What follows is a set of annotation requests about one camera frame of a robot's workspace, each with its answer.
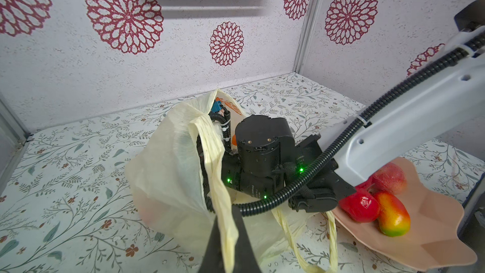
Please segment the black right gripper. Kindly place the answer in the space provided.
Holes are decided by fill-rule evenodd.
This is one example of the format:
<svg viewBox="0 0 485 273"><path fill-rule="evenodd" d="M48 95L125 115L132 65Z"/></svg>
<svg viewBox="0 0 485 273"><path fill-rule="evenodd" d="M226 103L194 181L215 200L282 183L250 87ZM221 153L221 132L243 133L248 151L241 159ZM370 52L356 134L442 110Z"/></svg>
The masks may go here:
<svg viewBox="0 0 485 273"><path fill-rule="evenodd" d="M235 129L237 152L222 159L222 181L255 198L238 205L241 212L268 212L287 203L293 211L326 212L356 193L337 174L330 150L311 135L297 144L284 118L252 115Z"/></svg>

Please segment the cream plastic bag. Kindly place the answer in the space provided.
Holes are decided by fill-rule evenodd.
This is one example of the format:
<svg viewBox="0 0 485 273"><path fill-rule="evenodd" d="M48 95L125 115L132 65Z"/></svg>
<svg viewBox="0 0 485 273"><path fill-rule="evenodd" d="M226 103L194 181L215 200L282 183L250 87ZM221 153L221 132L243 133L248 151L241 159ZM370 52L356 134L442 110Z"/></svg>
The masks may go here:
<svg viewBox="0 0 485 273"><path fill-rule="evenodd" d="M231 112L231 152L219 122L208 115L214 101ZM222 182L222 159L236 152L235 128L249 116L221 90L180 102L168 111L144 150L125 168L135 207L153 230L172 236L203 256L215 219L221 233L225 272L233 272L239 237L232 206L253 202ZM255 216L242 216L258 265L286 250L318 212L293 211L287 203Z"/></svg>

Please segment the dark red apple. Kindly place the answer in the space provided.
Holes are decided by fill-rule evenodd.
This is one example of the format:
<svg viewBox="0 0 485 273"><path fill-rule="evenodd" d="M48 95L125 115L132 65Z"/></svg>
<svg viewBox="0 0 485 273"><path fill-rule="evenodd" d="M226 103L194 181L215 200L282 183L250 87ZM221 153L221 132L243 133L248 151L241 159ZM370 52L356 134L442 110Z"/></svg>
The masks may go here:
<svg viewBox="0 0 485 273"><path fill-rule="evenodd" d="M368 192L384 191L398 195L406 191L407 179L402 168L394 163L388 163L356 188Z"/></svg>

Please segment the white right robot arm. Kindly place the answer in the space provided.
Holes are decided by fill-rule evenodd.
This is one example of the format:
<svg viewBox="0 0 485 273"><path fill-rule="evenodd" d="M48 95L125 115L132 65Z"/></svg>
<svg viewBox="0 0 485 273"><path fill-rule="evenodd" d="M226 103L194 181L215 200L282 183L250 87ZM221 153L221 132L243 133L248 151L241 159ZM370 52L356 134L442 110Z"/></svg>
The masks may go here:
<svg viewBox="0 0 485 273"><path fill-rule="evenodd" d="M288 203L326 212L417 145L484 114L484 0L455 15L458 34L437 59L356 115L296 143L284 118L252 115L235 128L236 152L222 159L222 182L253 202L242 216Z"/></svg>

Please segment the red yellow mango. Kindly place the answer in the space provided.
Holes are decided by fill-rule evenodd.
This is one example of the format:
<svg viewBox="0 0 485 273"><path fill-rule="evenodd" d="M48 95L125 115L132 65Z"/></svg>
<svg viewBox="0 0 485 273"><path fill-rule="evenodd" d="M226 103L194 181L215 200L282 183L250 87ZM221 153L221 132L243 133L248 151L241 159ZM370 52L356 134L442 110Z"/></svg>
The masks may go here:
<svg viewBox="0 0 485 273"><path fill-rule="evenodd" d="M380 205L377 218L380 231L389 237L405 235L410 230L411 219L404 204L388 192L377 192L374 197Z"/></svg>

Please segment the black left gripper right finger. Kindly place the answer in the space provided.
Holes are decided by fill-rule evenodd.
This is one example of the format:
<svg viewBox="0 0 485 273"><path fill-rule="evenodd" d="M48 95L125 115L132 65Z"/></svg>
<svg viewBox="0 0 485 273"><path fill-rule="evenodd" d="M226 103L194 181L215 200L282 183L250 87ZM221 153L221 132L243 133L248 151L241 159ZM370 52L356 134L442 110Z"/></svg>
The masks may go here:
<svg viewBox="0 0 485 273"><path fill-rule="evenodd" d="M261 273L239 207L232 206L232 217L239 232L239 237L235 246L235 264L233 272Z"/></svg>

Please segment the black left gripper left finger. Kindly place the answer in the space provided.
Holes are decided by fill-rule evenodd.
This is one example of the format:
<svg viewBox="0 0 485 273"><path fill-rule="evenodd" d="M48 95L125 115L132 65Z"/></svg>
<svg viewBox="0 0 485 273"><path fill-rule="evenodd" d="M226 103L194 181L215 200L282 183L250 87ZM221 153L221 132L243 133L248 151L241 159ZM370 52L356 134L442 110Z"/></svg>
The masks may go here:
<svg viewBox="0 0 485 273"><path fill-rule="evenodd" d="M208 240L208 245L198 273L225 273L222 256L221 233L216 218Z"/></svg>

